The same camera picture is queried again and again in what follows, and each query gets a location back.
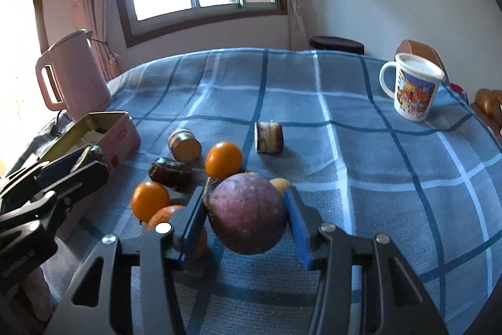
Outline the orange mandarin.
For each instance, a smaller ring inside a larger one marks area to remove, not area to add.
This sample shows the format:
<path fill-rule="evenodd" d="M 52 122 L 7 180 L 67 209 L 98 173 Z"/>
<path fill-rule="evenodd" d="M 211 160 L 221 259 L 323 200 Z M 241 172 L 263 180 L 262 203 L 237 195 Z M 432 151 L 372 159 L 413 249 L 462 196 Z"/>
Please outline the orange mandarin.
<path fill-rule="evenodd" d="M 241 149 L 230 141 L 221 141 L 208 151 L 205 172 L 211 179 L 223 180 L 237 173 L 242 164 Z"/>
<path fill-rule="evenodd" d="M 140 222 L 147 223 L 162 208 L 170 205 L 167 189 L 154 181 L 138 184 L 132 195 L 130 206 L 132 213 Z"/>
<path fill-rule="evenodd" d="M 150 231 L 154 227 L 156 227 L 158 224 L 161 223 L 168 223 L 170 219 L 173 217 L 174 213 L 178 210 L 183 208 L 182 205 L 170 205 L 164 208 L 159 209 L 149 220 L 147 226 L 146 226 L 146 232 Z M 208 243 L 208 234 L 205 228 L 202 229 L 201 236 L 199 239 L 199 242 L 197 244 L 196 252 L 195 252 L 195 259 L 200 259 L 206 252 L 207 248 L 207 243 Z"/>

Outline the pink electric kettle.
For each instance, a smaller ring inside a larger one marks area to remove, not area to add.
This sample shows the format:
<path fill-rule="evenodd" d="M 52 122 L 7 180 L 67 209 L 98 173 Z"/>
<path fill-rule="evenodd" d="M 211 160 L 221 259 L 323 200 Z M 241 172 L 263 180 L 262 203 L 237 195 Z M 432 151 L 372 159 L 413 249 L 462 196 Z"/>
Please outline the pink electric kettle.
<path fill-rule="evenodd" d="M 67 111 L 73 121 L 103 111 L 111 103 L 91 38 L 90 31 L 77 30 L 49 47 L 35 66 L 45 106 L 51 111 Z"/>

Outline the tan round longan fruit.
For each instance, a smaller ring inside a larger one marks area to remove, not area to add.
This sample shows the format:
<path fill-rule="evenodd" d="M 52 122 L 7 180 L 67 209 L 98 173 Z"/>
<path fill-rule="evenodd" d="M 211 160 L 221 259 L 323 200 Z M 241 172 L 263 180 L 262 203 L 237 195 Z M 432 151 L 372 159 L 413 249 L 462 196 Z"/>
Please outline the tan round longan fruit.
<path fill-rule="evenodd" d="M 269 182 L 277 189 L 281 196 L 284 194 L 285 190 L 292 186 L 292 183 L 288 179 L 284 178 L 270 179 Z"/>

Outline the brown wooden chair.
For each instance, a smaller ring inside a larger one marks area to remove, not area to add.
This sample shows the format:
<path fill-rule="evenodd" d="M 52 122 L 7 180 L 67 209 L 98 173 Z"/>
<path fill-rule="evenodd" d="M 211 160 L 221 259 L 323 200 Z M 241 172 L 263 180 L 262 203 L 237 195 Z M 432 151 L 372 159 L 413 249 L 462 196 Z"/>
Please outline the brown wooden chair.
<path fill-rule="evenodd" d="M 471 108 L 479 116 L 485 125 L 487 125 L 494 133 L 495 137 L 501 142 L 501 106 L 502 106 L 502 90 L 501 89 L 480 89 L 475 97 Z"/>
<path fill-rule="evenodd" d="M 438 67 L 440 67 L 442 69 L 444 76 L 445 76 L 445 81 L 447 83 L 449 82 L 447 69 L 444 66 L 437 51 L 435 51 L 435 49 L 432 48 L 431 46 L 428 46 L 422 42 L 417 42 L 414 40 L 405 39 L 405 40 L 402 40 L 402 42 L 397 47 L 396 54 L 400 54 L 400 53 L 413 54 L 413 55 L 417 55 L 419 57 L 422 57 L 424 59 L 429 60 L 431 63 L 437 65 Z"/>

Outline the white cartoon mug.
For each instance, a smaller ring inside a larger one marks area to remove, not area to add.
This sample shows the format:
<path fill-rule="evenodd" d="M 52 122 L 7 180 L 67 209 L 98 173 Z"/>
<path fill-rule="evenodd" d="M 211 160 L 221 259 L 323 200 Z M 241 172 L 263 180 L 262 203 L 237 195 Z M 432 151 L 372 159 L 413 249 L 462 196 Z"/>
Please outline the white cartoon mug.
<path fill-rule="evenodd" d="M 394 89 L 390 89 L 385 82 L 385 72 L 391 68 L 396 71 Z M 379 82 L 383 92 L 393 100 L 400 116 L 412 122 L 423 122 L 445 78 L 443 69 L 429 59 L 399 53 L 393 61 L 383 64 Z"/>

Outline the dark brown chestnut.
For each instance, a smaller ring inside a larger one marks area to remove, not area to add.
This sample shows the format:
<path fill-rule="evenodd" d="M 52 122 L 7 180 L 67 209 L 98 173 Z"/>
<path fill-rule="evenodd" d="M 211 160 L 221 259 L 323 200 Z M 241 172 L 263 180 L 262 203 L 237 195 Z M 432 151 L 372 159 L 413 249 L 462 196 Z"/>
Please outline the dark brown chestnut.
<path fill-rule="evenodd" d="M 148 175 L 154 182 L 183 191 L 191 185 L 193 171 L 189 164 L 159 156 L 150 164 Z"/>

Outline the purple round fruit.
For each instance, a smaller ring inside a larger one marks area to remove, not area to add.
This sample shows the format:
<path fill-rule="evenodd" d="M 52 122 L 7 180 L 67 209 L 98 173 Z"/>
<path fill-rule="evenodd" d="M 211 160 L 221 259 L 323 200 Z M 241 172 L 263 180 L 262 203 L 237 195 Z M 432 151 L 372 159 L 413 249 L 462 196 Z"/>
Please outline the purple round fruit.
<path fill-rule="evenodd" d="M 232 252 L 255 255 L 280 242 L 288 222 L 282 195 L 268 180 L 238 173 L 205 199 L 214 234 Z"/>

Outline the pink metal tin box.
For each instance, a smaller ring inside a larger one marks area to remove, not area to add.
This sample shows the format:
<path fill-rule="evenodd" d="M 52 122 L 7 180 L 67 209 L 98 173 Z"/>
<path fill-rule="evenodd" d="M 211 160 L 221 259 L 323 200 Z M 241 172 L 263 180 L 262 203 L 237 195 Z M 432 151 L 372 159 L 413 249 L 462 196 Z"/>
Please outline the pink metal tin box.
<path fill-rule="evenodd" d="M 140 135 L 126 111 L 91 112 L 63 133 L 40 161 L 55 161 L 88 145 L 99 145 L 108 167 L 117 168 L 140 145 Z"/>

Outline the dark round stool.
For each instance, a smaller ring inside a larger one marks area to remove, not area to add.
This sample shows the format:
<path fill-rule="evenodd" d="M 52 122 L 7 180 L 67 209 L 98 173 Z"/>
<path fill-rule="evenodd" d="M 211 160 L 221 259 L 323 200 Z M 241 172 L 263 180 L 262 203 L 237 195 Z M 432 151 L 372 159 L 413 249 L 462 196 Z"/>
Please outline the dark round stool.
<path fill-rule="evenodd" d="M 352 54 L 364 54 L 364 45 L 360 42 L 338 36 L 313 36 L 310 46 L 318 50 L 340 51 Z"/>

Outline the blue plaid tablecloth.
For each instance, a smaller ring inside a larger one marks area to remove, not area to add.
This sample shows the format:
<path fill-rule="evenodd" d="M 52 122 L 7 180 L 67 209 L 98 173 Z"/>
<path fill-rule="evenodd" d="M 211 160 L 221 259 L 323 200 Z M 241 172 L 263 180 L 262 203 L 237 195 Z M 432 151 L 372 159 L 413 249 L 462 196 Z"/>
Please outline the blue plaid tablecloth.
<path fill-rule="evenodd" d="M 115 169 L 105 156 L 95 160 L 109 177 L 70 242 L 75 265 L 55 265 L 59 305 L 105 235 L 149 232 L 149 221 L 132 213 L 132 195 L 152 181 L 152 161 L 174 159 L 168 137 L 187 128 L 202 153 L 189 164 L 187 189 L 164 186 L 170 205 L 185 207 L 198 186 L 205 205 L 223 181 L 208 177 L 206 156 L 230 141 L 243 153 L 235 174 L 288 179 L 307 206 L 346 233 L 388 235 L 425 286 L 445 334 L 500 333 L 500 143 L 445 83 L 423 122 L 400 116 L 380 87 L 382 66 L 356 54 L 220 49 L 158 59 L 112 80 L 108 111 L 128 112 L 140 145 Z M 282 124 L 282 153 L 255 150 L 256 122 Z M 183 334 L 310 334 L 319 274 L 298 260 L 289 217 L 280 242 L 255 255 L 224 246 L 208 214 L 203 228 L 202 258 L 173 272 Z M 131 284 L 132 334 L 146 334 L 137 267 Z"/>

